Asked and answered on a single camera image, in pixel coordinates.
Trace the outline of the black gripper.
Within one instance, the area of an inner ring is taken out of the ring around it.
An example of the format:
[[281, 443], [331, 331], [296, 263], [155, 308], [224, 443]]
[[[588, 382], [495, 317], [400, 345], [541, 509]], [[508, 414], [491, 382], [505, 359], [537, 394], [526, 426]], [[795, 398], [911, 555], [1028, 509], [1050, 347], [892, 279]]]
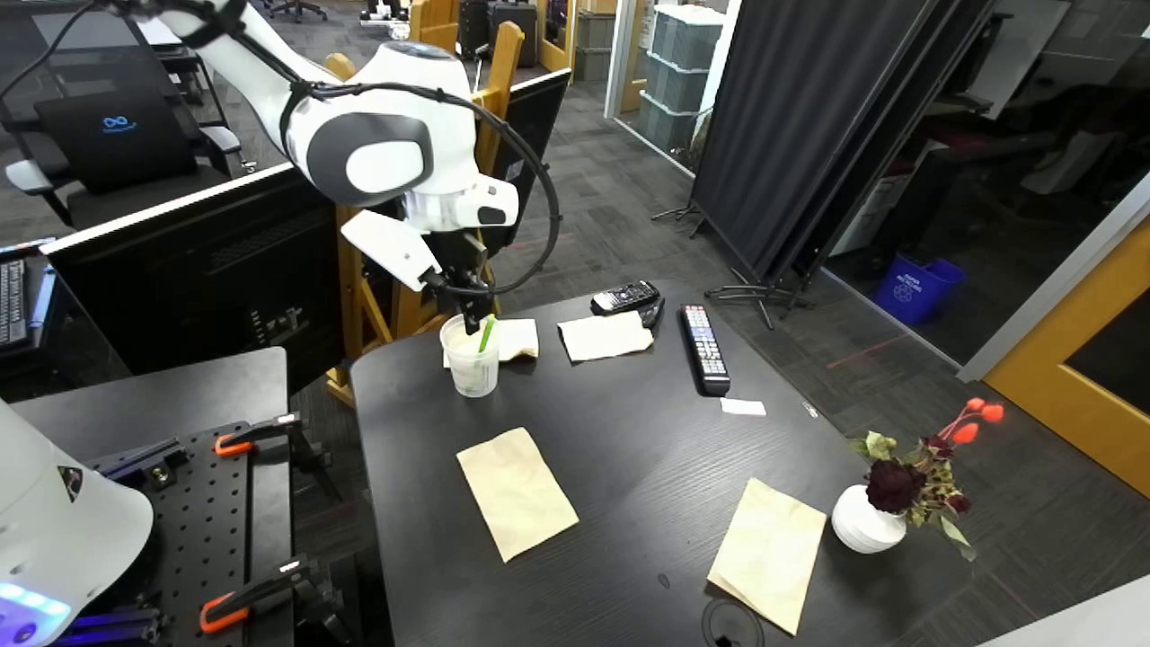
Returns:
[[468, 325], [483, 325], [491, 311], [487, 238], [479, 229], [428, 232], [428, 245], [439, 257], [435, 305], [462, 311]]

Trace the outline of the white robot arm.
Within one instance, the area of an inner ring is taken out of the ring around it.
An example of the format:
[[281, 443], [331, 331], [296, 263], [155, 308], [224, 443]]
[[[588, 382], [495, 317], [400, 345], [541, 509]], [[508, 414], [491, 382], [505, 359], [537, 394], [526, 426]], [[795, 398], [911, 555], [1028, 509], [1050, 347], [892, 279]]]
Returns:
[[435, 232], [508, 229], [523, 196], [473, 160], [479, 123], [509, 127], [468, 98], [463, 66], [433, 44], [380, 44], [339, 80], [299, 53], [249, 0], [118, 0], [155, 13], [254, 110], [271, 142], [331, 200], [342, 238], [409, 292], [435, 286], [470, 321], [495, 286], [433, 251]]

